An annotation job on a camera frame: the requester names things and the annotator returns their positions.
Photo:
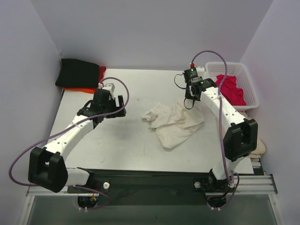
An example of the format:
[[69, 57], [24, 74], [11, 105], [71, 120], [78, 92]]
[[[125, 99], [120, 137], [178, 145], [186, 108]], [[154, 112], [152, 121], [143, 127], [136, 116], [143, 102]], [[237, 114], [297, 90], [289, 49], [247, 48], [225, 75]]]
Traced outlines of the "cream white t-shirt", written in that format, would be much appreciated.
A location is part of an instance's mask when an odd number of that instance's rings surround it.
[[177, 101], [173, 107], [158, 103], [141, 119], [149, 122], [149, 129], [155, 130], [160, 145], [166, 150], [185, 142], [205, 123], [200, 106], [188, 110], [181, 101]]

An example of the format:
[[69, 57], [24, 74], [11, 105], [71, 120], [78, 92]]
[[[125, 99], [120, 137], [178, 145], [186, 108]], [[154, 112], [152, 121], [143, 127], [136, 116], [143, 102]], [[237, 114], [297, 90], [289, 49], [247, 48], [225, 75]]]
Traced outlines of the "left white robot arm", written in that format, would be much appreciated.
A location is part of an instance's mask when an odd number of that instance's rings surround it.
[[28, 180], [55, 193], [65, 186], [78, 186], [84, 193], [91, 192], [95, 182], [92, 172], [82, 168], [68, 168], [65, 160], [76, 145], [105, 118], [126, 115], [122, 95], [114, 97], [109, 90], [99, 89], [93, 98], [77, 112], [65, 131], [52, 137], [44, 147], [30, 152]]

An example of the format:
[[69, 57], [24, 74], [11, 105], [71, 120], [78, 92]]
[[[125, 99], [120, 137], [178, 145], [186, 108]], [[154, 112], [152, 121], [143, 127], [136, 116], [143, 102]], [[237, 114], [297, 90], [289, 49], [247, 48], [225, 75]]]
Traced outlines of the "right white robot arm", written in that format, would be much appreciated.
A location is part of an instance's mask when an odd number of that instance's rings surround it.
[[257, 148], [258, 124], [240, 114], [221, 94], [218, 86], [210, 79], [185, 79], [185, 99], [200, 101], [217, 117], [221, 144], [221, 161], [212, 168], [213, 176], [208, 187], [219, 191], [225, 181], [233, 184], [234, 171], [245, 157]]

